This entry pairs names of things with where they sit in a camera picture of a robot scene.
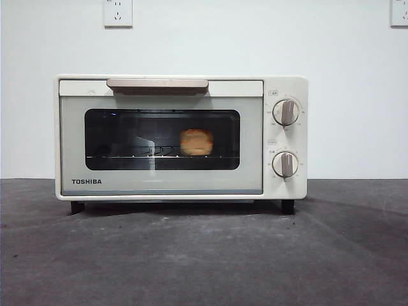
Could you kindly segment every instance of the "white toaster oven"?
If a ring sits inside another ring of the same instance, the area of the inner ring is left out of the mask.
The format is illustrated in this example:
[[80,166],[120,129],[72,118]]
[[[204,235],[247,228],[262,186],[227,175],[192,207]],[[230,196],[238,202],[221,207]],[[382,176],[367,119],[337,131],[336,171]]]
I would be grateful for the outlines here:
[[282,200],[307,192],[298,76],[61,75],[55,193],[86,201]]

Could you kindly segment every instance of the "oven window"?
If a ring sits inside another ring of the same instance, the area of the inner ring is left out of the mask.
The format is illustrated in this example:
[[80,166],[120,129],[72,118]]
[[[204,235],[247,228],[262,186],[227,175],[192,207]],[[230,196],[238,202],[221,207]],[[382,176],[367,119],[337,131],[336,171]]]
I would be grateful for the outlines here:
[[91,109],[85,114],[91,170],[233,170],[240,163],[235,110]]

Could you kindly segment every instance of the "control knob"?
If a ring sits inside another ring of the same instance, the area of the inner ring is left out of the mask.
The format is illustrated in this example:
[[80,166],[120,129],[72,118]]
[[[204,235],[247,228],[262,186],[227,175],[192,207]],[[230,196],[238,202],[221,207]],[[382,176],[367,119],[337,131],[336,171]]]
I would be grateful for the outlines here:
[[299,109],[293,100],[281,100],[273,108],[273,118],[281,126],[290,126],[299,116]]
[[292,153],[281,152],[273,158],[272,168],[280,177],[291,177],[298,170],[298,160]]

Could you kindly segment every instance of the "bread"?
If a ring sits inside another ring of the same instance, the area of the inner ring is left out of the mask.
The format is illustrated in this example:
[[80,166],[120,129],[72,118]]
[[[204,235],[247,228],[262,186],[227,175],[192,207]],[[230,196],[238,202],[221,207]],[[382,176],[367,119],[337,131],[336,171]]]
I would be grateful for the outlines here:
[[186,156],[209,155],[214,137],[204,129],[185,129],[180,134],[180,150]]

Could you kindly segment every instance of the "electrical outlet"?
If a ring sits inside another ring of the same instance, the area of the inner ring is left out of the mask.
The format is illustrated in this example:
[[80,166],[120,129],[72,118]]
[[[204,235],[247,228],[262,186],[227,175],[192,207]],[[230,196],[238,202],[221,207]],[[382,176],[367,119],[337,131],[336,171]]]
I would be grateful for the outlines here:
[[105,0],[105,27],[132,27],[133,0]]
[[391,27],[408,27],[408,0],[391,0]]

